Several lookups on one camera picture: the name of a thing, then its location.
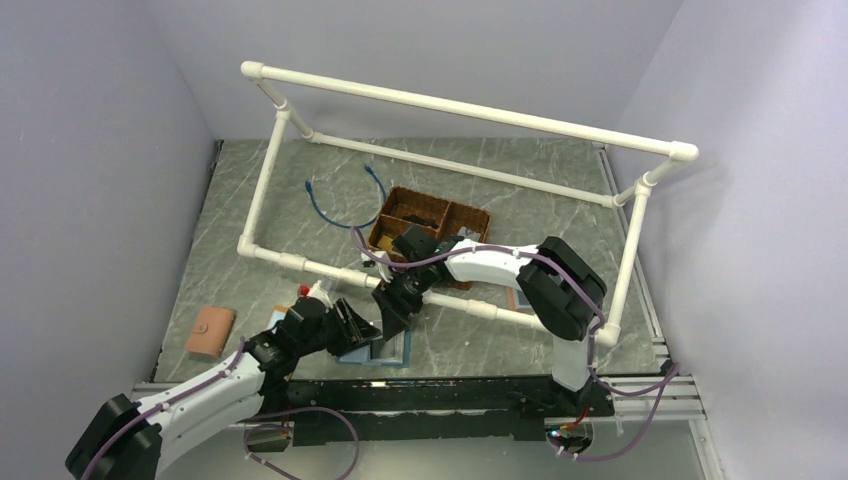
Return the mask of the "dark grey credit card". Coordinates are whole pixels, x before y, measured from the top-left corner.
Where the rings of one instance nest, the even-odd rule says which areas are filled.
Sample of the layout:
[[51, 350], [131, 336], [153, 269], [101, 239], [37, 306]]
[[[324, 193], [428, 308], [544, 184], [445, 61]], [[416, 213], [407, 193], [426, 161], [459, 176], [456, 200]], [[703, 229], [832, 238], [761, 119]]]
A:
[[379, 364], [402, 364], [405, 355], [405, 336], [398, 334], [390, 340], [379, 338], [370, 345], [370, 360]]

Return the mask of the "blue card holder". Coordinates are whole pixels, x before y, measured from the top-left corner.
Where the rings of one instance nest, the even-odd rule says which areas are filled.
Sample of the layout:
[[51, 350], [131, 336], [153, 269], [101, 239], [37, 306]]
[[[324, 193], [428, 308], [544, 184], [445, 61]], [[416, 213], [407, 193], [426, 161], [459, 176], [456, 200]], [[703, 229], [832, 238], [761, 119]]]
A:
[[382, 338], [374, 340], [368, 346], [346, 353], [336, 358], [337, 364], [362, 365], [390, 368], [407, 368], [410, 364], [411, 332], [403, 331], [390, 341]]

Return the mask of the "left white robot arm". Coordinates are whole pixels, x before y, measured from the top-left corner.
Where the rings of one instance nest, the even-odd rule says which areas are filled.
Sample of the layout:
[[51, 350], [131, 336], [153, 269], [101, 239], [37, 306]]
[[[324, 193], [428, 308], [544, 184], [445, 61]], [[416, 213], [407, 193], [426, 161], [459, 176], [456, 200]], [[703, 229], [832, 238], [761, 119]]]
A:
[[154, 479], [235, 422], [279, 417], [288, 402], [287, 378], [301, 358], [344, 355], [381, 335], [344, 299], [301, 297], [206, 372], [138, 401], [119, 394], [104, 402], [65, 467], [76, 479]]

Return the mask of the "black credit card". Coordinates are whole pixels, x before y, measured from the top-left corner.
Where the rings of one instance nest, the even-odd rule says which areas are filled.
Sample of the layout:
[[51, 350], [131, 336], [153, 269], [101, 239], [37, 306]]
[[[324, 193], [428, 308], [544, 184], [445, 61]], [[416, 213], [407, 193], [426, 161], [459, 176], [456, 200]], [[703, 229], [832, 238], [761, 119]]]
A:
[[404, 215], [401, 219], [433, 230], [439, 229], [439, 224], [433, 219], [425, 218], [416, 214]]

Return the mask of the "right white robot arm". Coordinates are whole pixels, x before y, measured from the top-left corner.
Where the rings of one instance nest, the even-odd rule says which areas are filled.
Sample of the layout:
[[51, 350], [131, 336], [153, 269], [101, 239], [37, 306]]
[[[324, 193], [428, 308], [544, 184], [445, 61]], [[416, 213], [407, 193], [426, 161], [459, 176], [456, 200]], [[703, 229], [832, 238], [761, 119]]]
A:
[[372, 292], [386, 335], [409, 324], [436, 284], [486, 283], [518, 290], [554, 337], [553, 406], [564, 415], [574, 415], [588, 404], [594, 355], [591, 329], [603, 321], [607, 286], [564, 240], [549, 236], [538, 245], [521, 247], [459, 236], [438, 240], [412, 225], [392, 245], [404, 259], [385, 261], [393, 274]]

